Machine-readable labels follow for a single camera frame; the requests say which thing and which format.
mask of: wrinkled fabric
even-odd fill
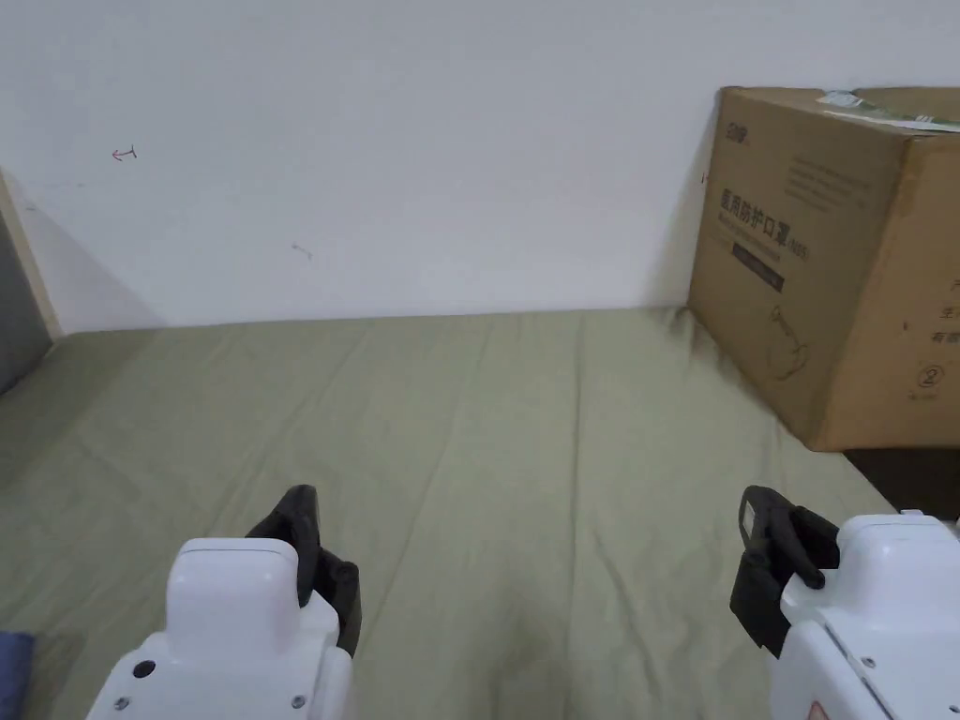
[[[198,536],[291,485],[361,573],[364,718],[765,718],[728,603],[740,494],[889,512],[685,310],[72,336],[0,401],[0,626],[84,717]]]

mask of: mattress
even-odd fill
[[[31,718],[84,717],[180,545],[298,483],[360,567],[361,717],[763,718],[728,609],[742,490],[890,510],[685,310],[71,336],[0,398],[0,483]]]

